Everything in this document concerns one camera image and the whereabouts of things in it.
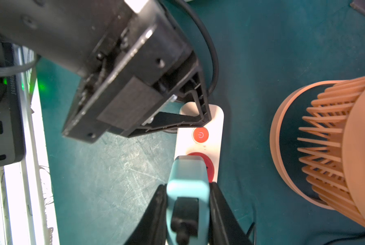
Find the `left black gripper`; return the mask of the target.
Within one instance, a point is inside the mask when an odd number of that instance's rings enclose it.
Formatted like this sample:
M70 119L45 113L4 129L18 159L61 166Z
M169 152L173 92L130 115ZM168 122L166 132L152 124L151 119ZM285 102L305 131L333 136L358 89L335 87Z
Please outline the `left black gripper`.
M160 1L0 1L0 34L81 77L63 135L137 137L198 128L207 112L162 112L193 51Z

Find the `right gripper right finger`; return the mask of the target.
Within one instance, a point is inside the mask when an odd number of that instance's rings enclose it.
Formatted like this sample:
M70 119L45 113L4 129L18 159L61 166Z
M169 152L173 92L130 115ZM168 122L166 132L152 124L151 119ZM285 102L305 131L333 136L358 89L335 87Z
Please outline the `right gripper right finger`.
M210 245L251 245L217 183L210 183Z

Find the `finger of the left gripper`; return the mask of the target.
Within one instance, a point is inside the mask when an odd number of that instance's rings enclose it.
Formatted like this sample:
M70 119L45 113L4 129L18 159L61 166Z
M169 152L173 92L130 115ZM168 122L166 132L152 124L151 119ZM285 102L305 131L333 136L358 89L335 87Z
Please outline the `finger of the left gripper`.
M181 98L191 96L198 115L183 115L179 127L203 127L212 119L208 93L202 66L192 53L177 70L177 95Z

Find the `mint green usb adapter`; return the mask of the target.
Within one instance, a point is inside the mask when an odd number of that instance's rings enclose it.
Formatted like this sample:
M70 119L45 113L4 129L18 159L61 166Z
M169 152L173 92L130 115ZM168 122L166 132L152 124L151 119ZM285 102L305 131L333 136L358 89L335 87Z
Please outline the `mint green usb adapter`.
M200 156L178 156L166 186L169 245L207 245L210 228L210 183Z

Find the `beige red power strip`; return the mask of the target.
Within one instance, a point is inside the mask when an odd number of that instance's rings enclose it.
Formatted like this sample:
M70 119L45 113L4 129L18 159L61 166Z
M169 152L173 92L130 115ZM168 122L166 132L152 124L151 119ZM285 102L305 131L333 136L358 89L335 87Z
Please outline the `beige red power strip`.
M199 128L177 130L174 157L200 156L205 161L209 182L217 182L224 125L224 112L218 105L210 105L212 120Z

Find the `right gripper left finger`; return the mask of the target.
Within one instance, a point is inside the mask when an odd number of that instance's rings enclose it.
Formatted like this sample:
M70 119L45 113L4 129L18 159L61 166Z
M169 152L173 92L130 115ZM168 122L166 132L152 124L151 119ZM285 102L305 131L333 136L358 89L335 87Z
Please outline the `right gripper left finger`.
M125 245L165 245L167 237L167 185L159 185L137 227Z

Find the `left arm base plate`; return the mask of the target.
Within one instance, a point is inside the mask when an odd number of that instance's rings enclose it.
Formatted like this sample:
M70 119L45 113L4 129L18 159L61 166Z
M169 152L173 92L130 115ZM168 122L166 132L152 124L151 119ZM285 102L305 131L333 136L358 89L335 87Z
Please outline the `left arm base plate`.
M0 167L20 162L25 152L20 81L0 77Z

